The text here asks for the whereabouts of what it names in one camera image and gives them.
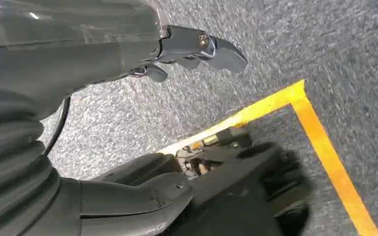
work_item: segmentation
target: yellow floor tape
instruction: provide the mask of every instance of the yellow floor tape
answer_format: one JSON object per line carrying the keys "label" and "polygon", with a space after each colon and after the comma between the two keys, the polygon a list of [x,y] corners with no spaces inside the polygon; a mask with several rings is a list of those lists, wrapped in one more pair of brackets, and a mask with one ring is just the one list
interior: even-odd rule
{"label": "yellow floor tape", "polygon": [[315,152],[324,166],[338,196],[349,214],[358,233],[362,236],[377,236],[378,229],[358,195],[341,160],[328,138],[315,110],[305,93],[305,80],[296,82],[246,108],[228,119],[190,138],[170,145],[159,152],[175,154],[177,150],[204,139],[230,126],[243,126],[277,109],[292,105]]}

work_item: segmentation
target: metal screw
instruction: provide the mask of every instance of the metal screw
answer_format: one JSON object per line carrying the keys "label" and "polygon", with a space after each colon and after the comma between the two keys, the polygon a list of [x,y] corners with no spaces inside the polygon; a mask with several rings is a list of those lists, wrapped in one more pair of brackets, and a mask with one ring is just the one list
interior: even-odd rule
{"label": "metal screw", "polygon": [[237,142],[231,143],[231,148],[238,148],[240,145]]}
{"label": "metal screw", "polygon": [[209,45],[209,36],[205,33],[199,35],[199,44],[201,47],[206,48]]}
{"label": "metal screw", "polygon": [[184,168],[187,170],[187,171],[190,171],[192,169],[192,165],[189,163],[189,162],[185,162],[185,165],[184,165]]}

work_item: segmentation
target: gray carpet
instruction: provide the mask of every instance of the gray carpet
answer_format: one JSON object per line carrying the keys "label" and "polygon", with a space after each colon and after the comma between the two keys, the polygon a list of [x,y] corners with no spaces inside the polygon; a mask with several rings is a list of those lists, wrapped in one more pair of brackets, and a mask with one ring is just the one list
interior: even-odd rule
{"label": "gray carpet", "polygon": [[[148,78],[90,87],[73,96],[51,159],[63,176],[91,178],[197,133],[306,78],[306,92],[378,226],[378,1],[162,0],[173,24],[235,42],[242,74],[201,65],[164,67]],[[44,121],[49,137],[55,118]],[[355,235],[326,173],[290,108],[260,120],[259,140],[297,150],[317,186],[309,235]]]}

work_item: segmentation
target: robotic hand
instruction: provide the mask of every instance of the robotic hand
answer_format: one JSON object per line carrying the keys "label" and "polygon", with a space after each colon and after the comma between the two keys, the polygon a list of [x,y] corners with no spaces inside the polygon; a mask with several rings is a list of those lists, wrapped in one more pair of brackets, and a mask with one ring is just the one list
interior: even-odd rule
{"label": "robotic hand", "polygon": [[[144,75],[161,82],[167,73],[154,63],[193,69],[202,60],[234,72],[247,64],[230,42],[165,25],[158,10],[143,1],[0,0],[0,236],[201,235],[198,230],[214,235],[211,230],[224,232],[219,222],[229,218],[220,219],[211,209],[224,216],[226,204],[255,209],[249,214],[256,214],[260,224],[238,218],[244,222],[238,232],[265,227],[268,235],[282,234],[283,221],[277,219],[305,197],[284,194],[296,186],[286,186],[291,181],[285,181],[285,172],[265,171],[278,166],[265,161],[280,160],[278,146],[240,149],[227,158],[221,156],[223,147],[189,155],[187,163],[219,166],[194,179],[173,155],[151,154],[82,181],[60,177],[37,141],[43,132],[40,120],[88,85]],[[301,177],[294,167],[286,173]],[[238,174],[220,183],[230,171]],[[276,186],[284,186],[283,191],[269,187],[265,176],[277,176]],[[182,217],[188,217],[185,224],[179,223]]]}

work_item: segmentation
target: yellow line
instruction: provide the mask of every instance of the yellow line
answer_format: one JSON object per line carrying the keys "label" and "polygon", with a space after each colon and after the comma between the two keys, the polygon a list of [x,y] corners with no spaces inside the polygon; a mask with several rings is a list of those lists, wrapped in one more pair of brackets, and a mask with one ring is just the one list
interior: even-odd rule
{"label": "yellow line", "polygon": [[354,188],[312,104],[309,102],[305,91],[302,90],[302,92],[302,99],[292,102],[292,107],[304,127],[319,160],[333,183],[338,196],[343,202],[344,208],[360,235],[378,235],[376,225]]}
{"label": "yellow line", "polygon": [[255,119],[261,118],[277,109],[291,104],[358,233],[362,236],[377,236],[378,229],[354,188],[312,104],[309,102],[305,94],[304,85],[305,80],[296,82],[244,108],[217,125],[188,139],[168,146],[159,152],[175,154],[178,149],[204,139],[223,129],[230,126],[248,124]]}

